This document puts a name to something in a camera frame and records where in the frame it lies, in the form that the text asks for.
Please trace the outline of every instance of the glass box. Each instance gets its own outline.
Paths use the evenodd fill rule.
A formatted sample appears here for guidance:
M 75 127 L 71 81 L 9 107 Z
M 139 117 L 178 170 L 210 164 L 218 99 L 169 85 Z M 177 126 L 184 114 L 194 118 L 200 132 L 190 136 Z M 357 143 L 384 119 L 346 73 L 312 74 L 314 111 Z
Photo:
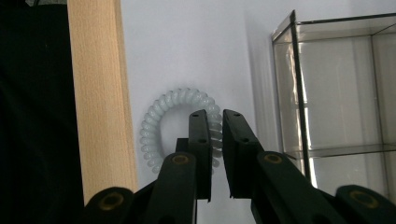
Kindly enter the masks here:
M 330 194 L 396 202 L 396 13 L 296 21 L 272 35 L 283 152 Z

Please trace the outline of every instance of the translucent plastic coil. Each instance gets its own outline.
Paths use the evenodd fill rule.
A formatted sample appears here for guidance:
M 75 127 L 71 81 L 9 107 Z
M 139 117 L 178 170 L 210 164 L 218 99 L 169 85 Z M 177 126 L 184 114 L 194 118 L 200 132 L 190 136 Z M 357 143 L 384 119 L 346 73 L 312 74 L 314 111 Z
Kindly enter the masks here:
M 140 130 L 141 150 L 145 152 L 143 158 L 148 161 L 148 167 L 152 167 L 151 170 L 154 174 L 161 170 L 164 153 L 161 144 L 160 123 L 165 112 L 176 105 L 193 105 L 206 111 L 213 147 L 212 165 L 219 166 L 219 161 L 215 158 L 221 157 L 222 148 L 220 108 L 215 104 L 215 100 L 207 96 L 205 92 L 186 88 L 167 92 L 148 108 Z

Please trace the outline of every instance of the black cloth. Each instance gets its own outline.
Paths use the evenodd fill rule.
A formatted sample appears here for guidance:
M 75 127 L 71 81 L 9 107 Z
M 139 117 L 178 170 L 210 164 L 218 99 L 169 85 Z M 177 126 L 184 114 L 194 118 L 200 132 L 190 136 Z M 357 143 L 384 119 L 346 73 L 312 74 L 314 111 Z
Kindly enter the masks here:
M 66 6 L 0 9 L 0 222 L 83 209 Z

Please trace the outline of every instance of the brass screw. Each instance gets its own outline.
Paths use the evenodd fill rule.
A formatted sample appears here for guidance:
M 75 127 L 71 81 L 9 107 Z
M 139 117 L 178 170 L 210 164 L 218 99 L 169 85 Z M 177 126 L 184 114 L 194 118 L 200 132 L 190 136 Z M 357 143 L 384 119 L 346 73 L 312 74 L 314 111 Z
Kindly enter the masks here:
M 177 155 L 172 158 L 172 162 L 177 165 L 183 165 L 189 163 L 189 158 L 184 155 Z
M 99 207 L 104 211 L 111 211 L 123 203 L 123 196 L 118 192 L 107 194 L 100 202 Z
M 349 193 L 349 197 L 371 209 L 379 206 L 379 202 L 375 197 L 360 190 L 352 190 Z
M 279 156 L 275 155 L 275 154 L 268 154 L 264 156 L 264 160 L 265 161 L 269 161 L 271 163 L 274 164 L 280 164 L 282 162 L 282 158 L 280 158 Z

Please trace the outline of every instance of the wooden strip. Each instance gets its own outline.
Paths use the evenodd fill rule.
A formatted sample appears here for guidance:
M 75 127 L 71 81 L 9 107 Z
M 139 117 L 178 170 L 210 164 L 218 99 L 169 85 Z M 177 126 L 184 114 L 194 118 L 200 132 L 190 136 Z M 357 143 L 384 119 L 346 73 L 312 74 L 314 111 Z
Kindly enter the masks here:
M 85 203 L 113 186 L 137 190 L 120 0 L 69 0 Z

